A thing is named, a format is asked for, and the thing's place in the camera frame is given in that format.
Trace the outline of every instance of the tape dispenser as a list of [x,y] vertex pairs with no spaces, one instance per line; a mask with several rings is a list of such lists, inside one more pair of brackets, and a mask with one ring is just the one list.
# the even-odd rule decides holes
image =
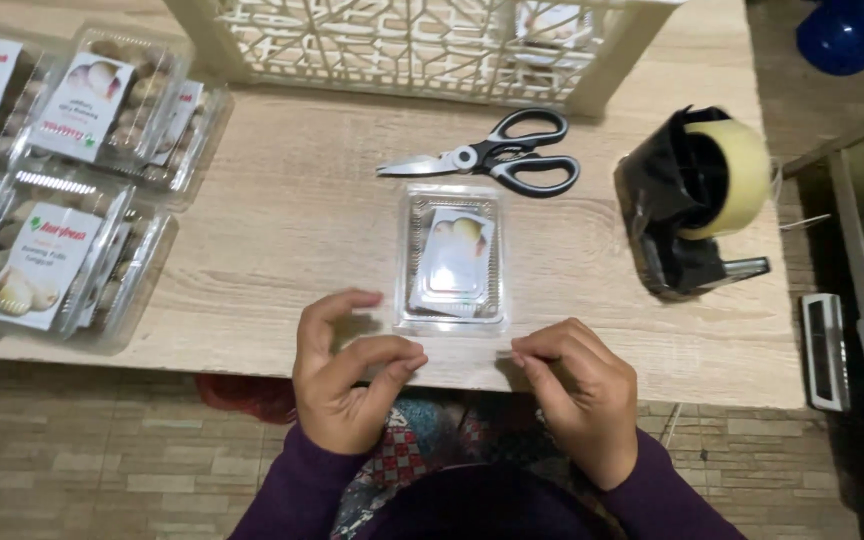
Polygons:
[[677,110],[615,169],[638,276],[686,300],[767,274],[767,257],[722,260],[714,237],[752,222],[769,194],[769,156],[752,128],[711,106]]

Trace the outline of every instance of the wooden tabletop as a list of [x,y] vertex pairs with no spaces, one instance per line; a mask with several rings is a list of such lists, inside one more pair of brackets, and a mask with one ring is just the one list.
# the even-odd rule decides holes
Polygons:
[[[146,0],[0,0],[0,21],[71,36],[85,18],[178,31]],[[378,163],[478,141],[507,109],[420,99],[249,87],[236,106],[198,199],[128,348],[114,356],[17,338],[0,359],[287,377],[302,308],[348,286],[392,294],[404,180]],[[556,153],[582,178],[549,200],[508,193],[512,324],[503,339],[424,339],[428,387],[525,389],[497,361],[508,339],[575,316],[638,372],[639,397],[798,408],[804,404],[786,266],[770,202],[723,256],[767,256],[766,276],[701,299],[663,304],[640,284],[618,212],[613,170],[673,111],[720,105],[762,129],[741,0],[692,0],[669,20],[598,123],[572,118]],[[435,178],[492,184],[489,177]],[[388,332],[391,303],[375,316]]]

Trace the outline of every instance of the black and gray scissors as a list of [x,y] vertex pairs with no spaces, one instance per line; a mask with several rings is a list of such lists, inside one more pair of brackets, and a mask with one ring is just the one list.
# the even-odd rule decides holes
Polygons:
[[[553,131],[510,136],[509,128],[525,120],[545,120],[555,126]],[[579,179],[579,161],[571,155],[539,155],[537,146],[555,144],[569,132],[569,120],[555,110],[538,106],[522,108],[509,114],[495,126],[485,140],[477,144],[462,145],[451,152],[432,155],[409,155],[382,163],[375,168],[379,175],[427,176],[459,172],[487,174],[509,190],[545,199],[565,193]],[[503,155],[515,154],[502,158]],[[550,171],[563,169],[568,178],[555,185],[534,185],[516,177],[521,171]]]

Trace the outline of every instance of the scissor handle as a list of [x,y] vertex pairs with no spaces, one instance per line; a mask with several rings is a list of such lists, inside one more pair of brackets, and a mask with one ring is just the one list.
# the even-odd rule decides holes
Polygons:
[[[522,136],[509,136],[509,128],[526,120],[545,120],[555,126],[554,131],[528,133]],[[488,134],[486,141],[504,142],[510,144],[519,144],[527,150],[532,150],[536,146],[545,146],[546,144],[555,144],[561,142],[566,137],[569,131],[569,120],[551,108],[543,106],[530,106],[521,108],[512,114],[509,114],[495,126],[495,129]]]
[[[568,173],[561,183],[555,185],[533,185],[516,178],[520,171],[551,171],[564,169]],[[572,188],[576,180],[579,180],[579,161],[571,155],[537,155],[530,154],[508,161],[498,161],[491,166],[488,174],[498,180],[498,183],[509,190],[532,197],[533,199],[547,199],[561,195]]]

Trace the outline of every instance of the floor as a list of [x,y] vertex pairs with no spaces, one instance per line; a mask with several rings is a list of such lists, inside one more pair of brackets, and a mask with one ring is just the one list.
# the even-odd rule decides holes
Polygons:
[[[794,50],[809,2],[750,0],[766,133],[786,160],[864,119],[864,73],[834,79]],[[803,219],[794,182],[783,223]],[[815,289],[805,234],[783,234],[793,296]],[[642,402],[639,425],[751,539],[853,539],[827,419],[814,411]],[[201,405],[191,375],[0,362],[0,539],[219,540],[286,426]]]

